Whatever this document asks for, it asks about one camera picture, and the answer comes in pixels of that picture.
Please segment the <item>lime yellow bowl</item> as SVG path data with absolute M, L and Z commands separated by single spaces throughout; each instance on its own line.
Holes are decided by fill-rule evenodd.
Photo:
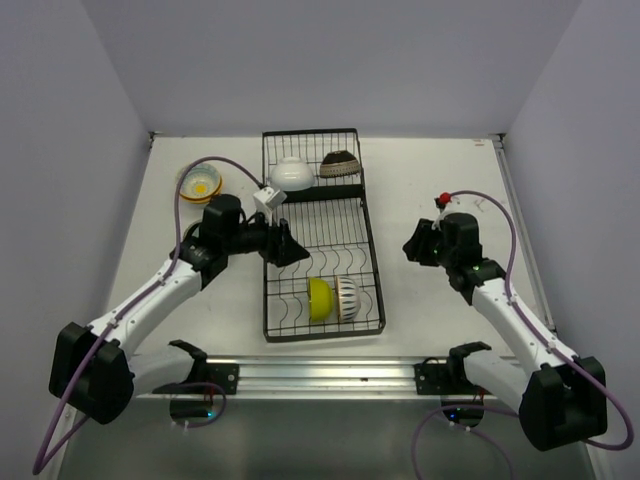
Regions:
M 309 316 L 312 323 L 324 322 L 332 313 L 334 296 L 331 286 L 323 279 L 309 277 L 307 282 Z

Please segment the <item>white black striped bowl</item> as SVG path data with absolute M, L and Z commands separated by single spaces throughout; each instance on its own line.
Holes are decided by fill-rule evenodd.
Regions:
M 349 277 L 334 278 L 338 305 L 338 320 L 341 323 L 352 322 L 361 308 L 361 296 L 358 285 Z

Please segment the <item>dark patterned bowl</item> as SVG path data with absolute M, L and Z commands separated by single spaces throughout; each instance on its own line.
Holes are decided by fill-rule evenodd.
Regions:
M 329 152 L 319 167 L 321 178 L 337 178 L 359 174 L 361 165 L 357 157 L 348 150 Z

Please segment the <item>orange yellow bowl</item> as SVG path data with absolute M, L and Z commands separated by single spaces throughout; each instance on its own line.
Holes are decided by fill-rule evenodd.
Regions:
M 215 198 L 216 196 L 220 195 L 221 190 L 215 191 L 214 193 L 212 193 L 211 195 L 207 195 L 204 197 L 190 197 L 187 195 L 184 195 L 182 193 L 179 193 L 179 198 L 189 204 L 193 204 L 193 205 L 203 205 L 208 203 L 209 201 L 211 201 L 213 198 Z

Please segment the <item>white bowl yellow sun dots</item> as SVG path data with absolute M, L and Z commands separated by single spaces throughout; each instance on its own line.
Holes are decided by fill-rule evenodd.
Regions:
M 211 195 L 220 180 L 223 178 L 219 171 L 209 163 L 201 163 L 191 169 L 185 166 L 176 175 L 179 193 L 196 198 Z

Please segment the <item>pale green celadon bowl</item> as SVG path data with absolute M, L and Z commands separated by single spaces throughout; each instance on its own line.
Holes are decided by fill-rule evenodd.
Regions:
M 217 186 L 216 190 L 212 194 L 212 197 L 220 195 L 220 193 L 222 192 L 223 186 L 224 186 L 224 181 L 220 180 L 219 185 Z

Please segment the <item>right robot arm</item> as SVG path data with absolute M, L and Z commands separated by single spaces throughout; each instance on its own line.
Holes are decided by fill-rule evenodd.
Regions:
M 519 363 L 512 367 L 482 342 L 454 347 L 445 369 L 451 389 L 464 393 L 479 386 L 496 396 L 540 451 L 606 432 L 603 366 L 579 357 L 520 303 L 506 271 L 484 256 L 473 215 L 419 220 L 403 251 L 411 262 L 443 268 L 452 289 L 489 321 Z

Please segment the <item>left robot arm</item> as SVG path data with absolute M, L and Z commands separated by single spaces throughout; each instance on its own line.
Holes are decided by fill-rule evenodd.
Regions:
M 238 197 L 222 194 L 205 206 L 201 221 L 179 233 L 161 269 L 111 312 L 58 334 L 49 391 L 100 424 L 108 424 L 134 395 L 130 359 L 138 346 L 178 306 L 204 290 L 230 257 L 257 253 L 276 267 L 309 258 L 274 210 L 287 196 L 265 187 L 254 194 L 256 212 L 246 216 Z

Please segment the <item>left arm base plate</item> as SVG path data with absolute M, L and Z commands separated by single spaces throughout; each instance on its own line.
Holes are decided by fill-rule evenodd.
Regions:
M 211 387 L 211 384 L 215 384 L 225 394 L 235 395 L 240 378 L 239 370 L 236 363 L 201 363 L 192 368 L 186 380 L 161 386 L 155 393 L 208 396 L 216 393 Z

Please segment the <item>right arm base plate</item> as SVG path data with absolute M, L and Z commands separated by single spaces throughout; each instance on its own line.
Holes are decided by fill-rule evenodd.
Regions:
M 427 357 L 413 365 L 414 385 L 418 395 L 475 395 L 480 388 L 470 383 L 459 366 L 448 359 Z

